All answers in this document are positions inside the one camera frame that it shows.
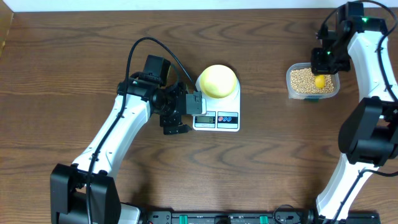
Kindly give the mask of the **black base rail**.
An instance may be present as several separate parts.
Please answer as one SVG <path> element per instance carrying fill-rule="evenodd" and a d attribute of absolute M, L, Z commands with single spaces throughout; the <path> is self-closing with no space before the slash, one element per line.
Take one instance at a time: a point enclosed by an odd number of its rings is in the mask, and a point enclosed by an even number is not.
<path fill-rule="evenodd" d="M 168 211 L 147 212 L 146 224 L 273 224 L 273 223 L 331 223 L 318 219 L 312 212 L 278 210 L 275 213 L 176 213 Z"/>

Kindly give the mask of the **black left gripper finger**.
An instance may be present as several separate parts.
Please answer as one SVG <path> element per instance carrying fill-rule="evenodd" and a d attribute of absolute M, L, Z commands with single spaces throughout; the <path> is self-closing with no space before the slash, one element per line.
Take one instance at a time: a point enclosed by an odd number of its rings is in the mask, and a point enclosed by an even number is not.
<path fill-rule="evenodd" d="M 164 135 L 183 134 L 191 130 L 191 127 L 187 124 L 180 126 L 166 126 L 164 127 Z"/>
<path fill-rule="evenodd" d="M 185 95 L 186 114 L 199 115 L 206 113 L 206 100 L 202 96 L 201 91 Z"/>

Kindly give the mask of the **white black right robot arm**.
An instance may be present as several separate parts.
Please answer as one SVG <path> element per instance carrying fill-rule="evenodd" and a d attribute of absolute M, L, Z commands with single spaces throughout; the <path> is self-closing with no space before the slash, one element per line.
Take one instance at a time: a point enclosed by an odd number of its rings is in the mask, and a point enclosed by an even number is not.
<path fill-rule="evenodd" d="M 329 183 L 316 198 L 312 223 L 351 221 L 348 212 L 361 187 L 389 159 L 397 157 L 397 82 L 387 49 L 394 29 L 384 19 L 364 14 L 363 1 L 334 9 L 335 29 L 324 22 L 314 48 L 315 75 L 355 69 L 359 103 L 340 128 L 340 158 Z"/>

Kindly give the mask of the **white digital kitchen scale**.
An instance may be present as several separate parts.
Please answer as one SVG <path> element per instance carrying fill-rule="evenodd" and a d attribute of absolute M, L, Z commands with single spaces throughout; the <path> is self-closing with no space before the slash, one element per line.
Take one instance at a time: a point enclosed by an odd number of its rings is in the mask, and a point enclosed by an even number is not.
<path fill-rule="evenodd" d="M 241 124 L 241 90 L 236 78 L 233 92 L 225 98 L 212 98 L 202 92 L 206 113 L 193 116 L 196 131 L 238 132 Z"/>

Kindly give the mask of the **clear container of soybeans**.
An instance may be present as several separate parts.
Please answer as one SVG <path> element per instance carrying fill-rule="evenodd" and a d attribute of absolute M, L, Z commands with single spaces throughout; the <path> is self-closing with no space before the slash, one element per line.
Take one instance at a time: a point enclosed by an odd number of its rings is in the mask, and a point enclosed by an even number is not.
<path fill-rule="evenodd" d="M 286 73 L 287 90 L 290 99 L 320 100 L 335 96 L 340 90 L 338 74 L 324 75 L 325 87 L 315 87 L 316 75 L 312 73 L 311 63 L 293 64 Z"/>

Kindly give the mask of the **yellow plastic scoop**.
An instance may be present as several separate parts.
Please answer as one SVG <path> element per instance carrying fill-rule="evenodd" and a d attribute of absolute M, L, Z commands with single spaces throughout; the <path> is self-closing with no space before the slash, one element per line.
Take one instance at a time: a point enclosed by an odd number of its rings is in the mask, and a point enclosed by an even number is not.
<path fill-rule="evenodd" d="M 318 89 L 322 89 L 325 87 L 325 76 L 324 75 L 317 75 L 314 79 L 315 87 Z"/>

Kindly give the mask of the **cardboard box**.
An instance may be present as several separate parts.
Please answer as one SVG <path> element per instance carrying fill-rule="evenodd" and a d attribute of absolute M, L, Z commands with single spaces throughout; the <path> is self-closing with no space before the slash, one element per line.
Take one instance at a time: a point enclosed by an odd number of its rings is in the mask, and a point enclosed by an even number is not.
<path fill-rule="evenodd" d="M 14 12 L 1 0 L 0 7 L 0 55 L 4 50 L 6 39 L 11 28 Z"/>

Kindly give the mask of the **yellow plastic bowl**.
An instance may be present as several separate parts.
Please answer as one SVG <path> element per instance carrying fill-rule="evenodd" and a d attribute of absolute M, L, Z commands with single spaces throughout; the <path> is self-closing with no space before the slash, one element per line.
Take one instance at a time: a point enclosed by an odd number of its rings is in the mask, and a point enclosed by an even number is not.
<path fill-rule="evenodd" d="M 212 65 L 199 76 L 201 91 L 215 99 L 226 98 L 235 90 L 238 79 L 235 73 L 225 65 Z"/>

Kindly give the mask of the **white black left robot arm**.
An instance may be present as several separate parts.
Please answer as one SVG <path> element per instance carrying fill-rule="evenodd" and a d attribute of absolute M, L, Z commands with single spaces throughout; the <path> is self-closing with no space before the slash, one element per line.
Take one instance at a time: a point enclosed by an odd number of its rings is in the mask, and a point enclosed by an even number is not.
<path fill-rule="evenodd" d="M 166 86 L 166 75 L 136 72 L 118 85 L 113 109 L 90 145 L 71 165 L 57 164 L 50 175 L 52 223 L 145 223 L 144 212 L 121 203 L 115 179 L 136 134 L 152 114 L 164 134 L 191 130 L 186 114 L 205 114 L 206 100 L 184 83 Z"/>

